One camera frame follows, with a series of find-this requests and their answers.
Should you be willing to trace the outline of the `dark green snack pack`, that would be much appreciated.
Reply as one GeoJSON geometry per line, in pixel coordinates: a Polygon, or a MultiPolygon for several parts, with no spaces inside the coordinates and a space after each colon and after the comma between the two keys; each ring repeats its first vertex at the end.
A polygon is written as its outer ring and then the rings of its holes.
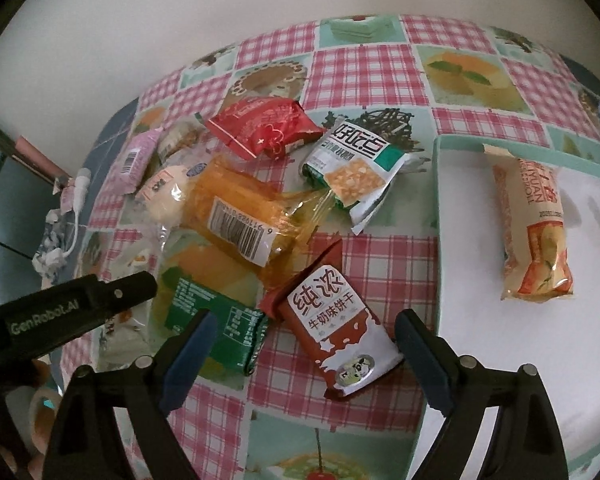
{"type": "Polygon", "coordinates": [[[270,325],[262,311],[195,282],[178,266],[166,269],[159,285],[160,296],[152,306],[159,328],[179,334],[199,311],[209,310],[218,320],[209,354],[212,365],[242,376],[253,373],[270,325]]]}

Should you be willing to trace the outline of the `beige swiss roll snack pack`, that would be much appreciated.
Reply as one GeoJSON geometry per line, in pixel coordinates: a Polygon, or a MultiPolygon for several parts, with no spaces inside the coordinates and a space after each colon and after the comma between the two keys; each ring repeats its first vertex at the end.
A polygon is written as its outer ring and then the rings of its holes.
{"type": "Polygon", "coordinates": [[[564,208],[553,168],[486,144],[503,220],[504,299],[545,302],[573,294],[564,208]]]}

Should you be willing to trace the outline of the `clear pack with white bun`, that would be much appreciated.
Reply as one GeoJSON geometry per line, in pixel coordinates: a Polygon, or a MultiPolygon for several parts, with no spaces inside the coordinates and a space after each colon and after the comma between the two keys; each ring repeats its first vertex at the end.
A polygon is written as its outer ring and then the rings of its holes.
{"type": "Polygon", "coordinates": [[[211,157],[188,164],[166,166],[154,174],[135,195],[137,229],[153,240],[166,240],[184,216],[189,193],[208,167],[211,157]]]}

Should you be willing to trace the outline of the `dark red milk biscuit pack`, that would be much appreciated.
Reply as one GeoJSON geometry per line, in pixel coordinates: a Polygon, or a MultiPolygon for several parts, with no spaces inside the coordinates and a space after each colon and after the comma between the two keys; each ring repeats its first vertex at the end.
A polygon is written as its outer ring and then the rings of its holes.
{"type": "Polygon", "coordinates": [[[287,324],[322,375],[327,399],[353,396],[403,361],[378,316],[344,276],[339,236],[302,271],[267,292],[259,309],[287,324]]]}

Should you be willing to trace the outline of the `pink snack pack with barcode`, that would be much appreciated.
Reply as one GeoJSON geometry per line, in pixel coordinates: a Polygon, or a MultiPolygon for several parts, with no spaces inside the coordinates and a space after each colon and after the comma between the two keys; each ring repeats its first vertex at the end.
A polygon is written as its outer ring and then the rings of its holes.
{"type": "Polygon", "coordinates": [[[110,193],[113,196],[136,192],[162,135],[163,128],[159,127],[137,134],[128,143],[111,177],[110,193]]]}

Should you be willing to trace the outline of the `orange bread pack with barcode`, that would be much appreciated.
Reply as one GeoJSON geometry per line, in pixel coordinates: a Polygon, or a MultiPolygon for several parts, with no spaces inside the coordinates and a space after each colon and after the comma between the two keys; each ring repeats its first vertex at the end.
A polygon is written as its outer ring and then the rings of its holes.
{"type": "Polygon", "coordinates": [[[328,188],[283,193],[214,156],[190,186],[181,226],[254,274],[266,289],[294,275],[299,255],[336,205],[328,188]]]}

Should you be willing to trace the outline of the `green white cracker pack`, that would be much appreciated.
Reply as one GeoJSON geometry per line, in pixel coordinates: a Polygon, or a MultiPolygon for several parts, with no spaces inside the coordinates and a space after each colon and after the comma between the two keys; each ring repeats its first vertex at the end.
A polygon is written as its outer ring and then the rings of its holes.
{"type": "Polygon", "coordinates": [[[358,235],[386,199],[396,176],[419,171],[427,160],[339,117],[306,156],[300,174],[316,188],[329,189],[347,211],[351,232],[358,235]]]}

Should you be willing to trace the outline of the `crumpled blue white wrapper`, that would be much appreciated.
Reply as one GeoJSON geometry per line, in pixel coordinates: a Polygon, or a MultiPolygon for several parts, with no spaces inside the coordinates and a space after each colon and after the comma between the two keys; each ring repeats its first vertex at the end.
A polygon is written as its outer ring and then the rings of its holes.
{"type": "Polygon", "coordinates": [[[61,210],[51,209],[45,217],[43,238],[32,258],[34,270],[51,282],[66,263],[65,234],[66,222],[61,210]]]}

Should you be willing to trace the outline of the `white tray with green rim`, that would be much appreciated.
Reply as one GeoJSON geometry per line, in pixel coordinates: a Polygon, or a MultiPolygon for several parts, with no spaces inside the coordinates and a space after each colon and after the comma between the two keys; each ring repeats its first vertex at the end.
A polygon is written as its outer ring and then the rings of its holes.
{"type": "Polygon", "coordinates": [[[471,136],[434,144],[437,331],[482,364],[539,371],[570,477],[600,473],[600,165],[471,136]]]}

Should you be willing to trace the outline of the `small pink sachet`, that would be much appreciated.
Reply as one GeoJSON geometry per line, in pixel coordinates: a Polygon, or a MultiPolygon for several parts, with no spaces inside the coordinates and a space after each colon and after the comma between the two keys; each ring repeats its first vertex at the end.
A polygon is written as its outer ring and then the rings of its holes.
{"type": "Polygon", "coordinates": [[[59,196],[59,209],[61,214],[68,214],[73,211],[74,202],[74,185],[73,178],[57,177],[54,181],[53,194],[59,196]]]}

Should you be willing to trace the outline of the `red snack pack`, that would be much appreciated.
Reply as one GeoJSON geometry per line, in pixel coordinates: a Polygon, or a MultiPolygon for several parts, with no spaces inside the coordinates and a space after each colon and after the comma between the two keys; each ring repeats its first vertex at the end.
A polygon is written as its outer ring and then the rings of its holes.
{"type": "Polygon", "coordinates": [[[325,132],[297,101],[280,96],[250,96],[237,101],[207,119],[206,127],[245,160],[284,158],[325,132]]]}

